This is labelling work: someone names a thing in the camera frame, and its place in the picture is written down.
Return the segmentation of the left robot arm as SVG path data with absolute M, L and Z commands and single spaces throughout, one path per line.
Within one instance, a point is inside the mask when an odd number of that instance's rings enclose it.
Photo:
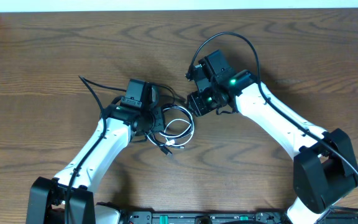
M 158 87 L 131 79 L 125 94 L 100 106 L 97 127 L 74 159 L 54 178 L 39 177 L 31 186 L 27 223 L 119 223 L 121 212 L 95 204 L 94 194 L 118 154 L 137 134 L 157 130 L 162 112 Z

